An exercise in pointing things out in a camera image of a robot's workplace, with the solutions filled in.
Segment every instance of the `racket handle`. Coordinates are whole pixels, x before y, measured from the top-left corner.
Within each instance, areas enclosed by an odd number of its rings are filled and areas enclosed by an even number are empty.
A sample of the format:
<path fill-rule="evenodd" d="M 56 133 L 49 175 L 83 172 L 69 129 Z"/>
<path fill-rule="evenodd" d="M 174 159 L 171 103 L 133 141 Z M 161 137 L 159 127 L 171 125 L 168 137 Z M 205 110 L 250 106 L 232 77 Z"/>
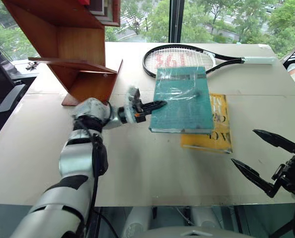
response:
<path fill-rule="evenodd" d="M 243 63 L 251 64 L 274 64 L 278 59 L 277 57 L 243 57 Z"/>

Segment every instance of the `tennis racket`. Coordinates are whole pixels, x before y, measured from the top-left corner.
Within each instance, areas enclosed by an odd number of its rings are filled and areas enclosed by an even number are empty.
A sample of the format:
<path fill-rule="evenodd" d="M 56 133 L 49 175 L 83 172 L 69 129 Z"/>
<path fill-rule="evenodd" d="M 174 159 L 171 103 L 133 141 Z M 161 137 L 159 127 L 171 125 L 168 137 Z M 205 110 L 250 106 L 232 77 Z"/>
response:
<path fill-rule="evenodd" d="M 216 59 L 225 60 L 216 65 Z M 204 66 L 206 74 L 230 64 L 273 64 L 276 57 L 230 57 L 215 54 L 194 46 L 170 44 L 149 50 L 143 58 L 144 71 L 155 78 L 158 68 L 180 66 Z"/>

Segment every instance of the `white table surface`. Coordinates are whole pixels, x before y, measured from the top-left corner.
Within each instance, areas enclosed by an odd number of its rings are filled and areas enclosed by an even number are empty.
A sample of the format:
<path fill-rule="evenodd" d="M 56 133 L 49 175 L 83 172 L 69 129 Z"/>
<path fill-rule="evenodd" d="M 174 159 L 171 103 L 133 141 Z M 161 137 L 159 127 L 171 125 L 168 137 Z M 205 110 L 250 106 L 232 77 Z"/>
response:
<path fill-rule="evenodd" d="M 153 98 L 155 79 L 142 69 L 154 43 L 106 43 L 107 67 L 123 66 L 111 104 L 122 106 L 130 85 L 142 101 Z M 195 44 L 223 55 L 273 56 L 265 45 Z M 58 159 L 71 129 L 73 108 L 61 106 L 66 91 L 45 65 L 0 132 L 0 203 L 32 205 L 60 180 Z M 147 122 L 104 130 L 109 169 L 100 177 L 96 206 L 231 205 L 294 202 L 281 189 L 274 199 L 233 165 L 236 158 L 271 181 L 291 154 L 260 139 L 265 129 L 295 142 L 295 83 L 277 62 L 232 65 L 208 76 L 213 93 L 227 95 L 234 153 L 183 149 L 179 134 L 151 133 Z"/>

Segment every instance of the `yellow book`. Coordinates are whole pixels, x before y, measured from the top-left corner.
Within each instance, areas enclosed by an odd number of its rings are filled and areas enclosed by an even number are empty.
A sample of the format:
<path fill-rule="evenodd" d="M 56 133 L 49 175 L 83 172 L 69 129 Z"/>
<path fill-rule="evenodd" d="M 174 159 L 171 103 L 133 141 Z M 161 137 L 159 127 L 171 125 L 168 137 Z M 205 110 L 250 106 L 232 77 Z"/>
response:
<path fill-rule="evenodd" d="M 183 134 L 181 146 L 218 153 L 231 153 L 228 104 L 226 95 L 211 93 L 214 130 L 210 135 Z"/>

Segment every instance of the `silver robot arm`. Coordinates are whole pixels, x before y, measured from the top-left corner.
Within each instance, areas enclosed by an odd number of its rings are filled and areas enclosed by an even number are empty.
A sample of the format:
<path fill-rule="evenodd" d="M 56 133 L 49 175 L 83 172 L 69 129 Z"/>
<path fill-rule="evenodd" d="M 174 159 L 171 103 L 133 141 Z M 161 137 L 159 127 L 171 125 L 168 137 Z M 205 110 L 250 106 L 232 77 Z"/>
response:
<path fill-rule="evenodd" d="M 74 128 L 59 160 L 62 179 L 48 188 L 23 218 L 11 238 L 84 237 L 95 204 L 98 177 L 108 169 L 102 129 L 145 121 L 166 102 L 142 104 L 137 88 L 130 88 L 125 105 L 104 105 L 90 98 L 78 105 Z"/>

